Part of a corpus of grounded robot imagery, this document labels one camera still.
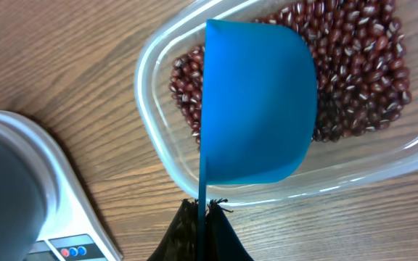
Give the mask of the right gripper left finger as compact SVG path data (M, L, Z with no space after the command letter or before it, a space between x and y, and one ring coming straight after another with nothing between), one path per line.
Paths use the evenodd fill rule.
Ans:
M198 200L184 199L164 237L148 261L197 259Z

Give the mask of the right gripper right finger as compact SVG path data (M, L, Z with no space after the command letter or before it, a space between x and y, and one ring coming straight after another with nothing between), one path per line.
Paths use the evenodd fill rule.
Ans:
M253 261L231 226L220 203L227 199L212 199L205 218L205 260Z

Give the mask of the blue plastic measuring scoop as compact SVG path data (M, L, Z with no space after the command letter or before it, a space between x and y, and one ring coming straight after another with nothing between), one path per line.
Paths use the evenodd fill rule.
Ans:
M294 30L254 22L206 22L199 260L207 249L207 187L275 183L291 175L310 146L317 97L313 58Z

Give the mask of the red adzuki beans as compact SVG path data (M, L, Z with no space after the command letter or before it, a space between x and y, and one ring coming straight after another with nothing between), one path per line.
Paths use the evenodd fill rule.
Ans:
M311 141L387 128L412 100L394 0L294 1L249 22L282 25L305 41L316 71ZM200 144L205 42L173 61L168 85Z

